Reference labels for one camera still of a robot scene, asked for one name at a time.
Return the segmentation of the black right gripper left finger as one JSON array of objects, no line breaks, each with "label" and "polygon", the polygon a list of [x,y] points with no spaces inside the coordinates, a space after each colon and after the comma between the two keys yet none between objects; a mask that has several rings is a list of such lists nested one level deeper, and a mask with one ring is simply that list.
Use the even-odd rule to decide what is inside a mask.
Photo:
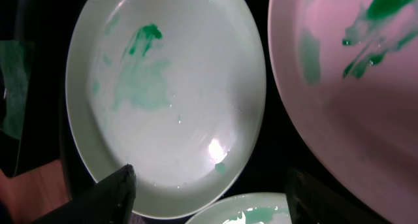
[{"label": "black right gripper left finger", "polygon": [[35,224],[130,222],[137,179],[132,165],[125,165],[63,206],[36,219]]}]

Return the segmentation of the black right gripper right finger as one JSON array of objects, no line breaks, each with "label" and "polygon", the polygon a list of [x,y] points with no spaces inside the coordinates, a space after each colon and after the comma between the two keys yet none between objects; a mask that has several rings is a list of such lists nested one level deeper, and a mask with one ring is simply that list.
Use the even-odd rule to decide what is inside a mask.
[{"label": "black right gripper right finger", "polygon": [[285,195],[292,224],[386,224],[351,204],[310,174],[287,171]]}]

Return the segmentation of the light green stained plate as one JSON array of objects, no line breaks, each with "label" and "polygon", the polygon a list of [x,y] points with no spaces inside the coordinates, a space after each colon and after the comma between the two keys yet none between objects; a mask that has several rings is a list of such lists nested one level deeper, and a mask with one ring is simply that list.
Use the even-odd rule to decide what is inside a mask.
[{"label": "light green stained plate", "polygon": [[135,214],[177,219],[218,200],[250,158],[265,98],[244,0],[84,4],[67,56],[67,117],[96,182],[133,166]]}]

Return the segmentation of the green sponge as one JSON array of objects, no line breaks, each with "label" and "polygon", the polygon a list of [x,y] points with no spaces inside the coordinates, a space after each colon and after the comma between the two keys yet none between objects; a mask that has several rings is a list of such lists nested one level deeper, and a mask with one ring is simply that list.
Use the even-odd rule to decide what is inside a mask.
[{"label": "green sponge", "polygon": [[6,135],[17,140],[21,139],[24,127],[33,53],[32,42],[18,40],[1,42],[1,73],[6,90],[6,113],[1,129]]}]

